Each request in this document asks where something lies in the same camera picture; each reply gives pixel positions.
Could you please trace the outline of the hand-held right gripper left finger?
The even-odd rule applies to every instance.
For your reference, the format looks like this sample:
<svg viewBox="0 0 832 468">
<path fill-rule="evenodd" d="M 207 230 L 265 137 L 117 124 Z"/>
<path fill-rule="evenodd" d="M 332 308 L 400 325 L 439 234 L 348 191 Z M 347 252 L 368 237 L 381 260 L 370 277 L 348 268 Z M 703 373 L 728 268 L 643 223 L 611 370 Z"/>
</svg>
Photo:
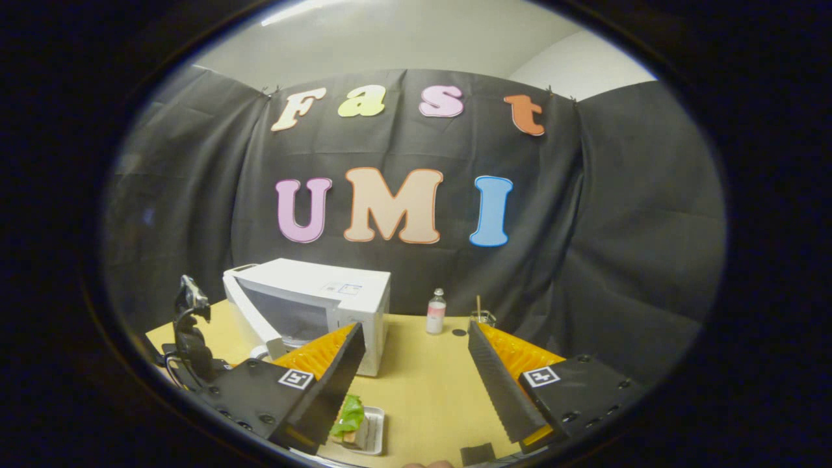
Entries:
<svg viewBox="0 0 832 468">
<path fill-rule="evenodd" d="M 341 412 L 365 356 L 351 323 L 282 356 L 247 359 L 206 386 L 205 403 L 270 443 L 315 455 Z"/>
</svg>

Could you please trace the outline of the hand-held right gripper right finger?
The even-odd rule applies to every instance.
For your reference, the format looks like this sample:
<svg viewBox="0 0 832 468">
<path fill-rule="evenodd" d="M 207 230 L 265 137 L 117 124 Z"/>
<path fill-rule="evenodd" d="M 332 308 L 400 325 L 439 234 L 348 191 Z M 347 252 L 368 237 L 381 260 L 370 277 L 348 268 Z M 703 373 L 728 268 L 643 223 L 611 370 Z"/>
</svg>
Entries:
<svg viewBox="0 0 832 468">
<path fill-rule="evenodd" d="M 469 323 L 467 349 L 509 441 L 525 454 L 582 441 L 645 395 L 600 359 L 557 356 L 481 322 Z"/>
</svg>

